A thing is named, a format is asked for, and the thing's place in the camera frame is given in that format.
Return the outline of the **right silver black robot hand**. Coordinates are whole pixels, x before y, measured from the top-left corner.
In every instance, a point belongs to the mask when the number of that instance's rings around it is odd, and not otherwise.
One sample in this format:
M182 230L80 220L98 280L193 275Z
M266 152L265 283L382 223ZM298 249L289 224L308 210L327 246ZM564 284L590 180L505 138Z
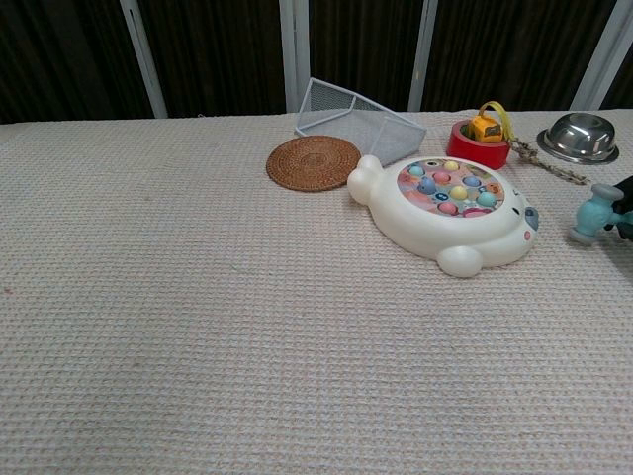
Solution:
M615 185L616 188L623 192L623 198L612 204L614 213L632 218L633 209L633 176L622 180ZM625 240L633 240L632 222L619 222L615 225L618 229L619 236Z

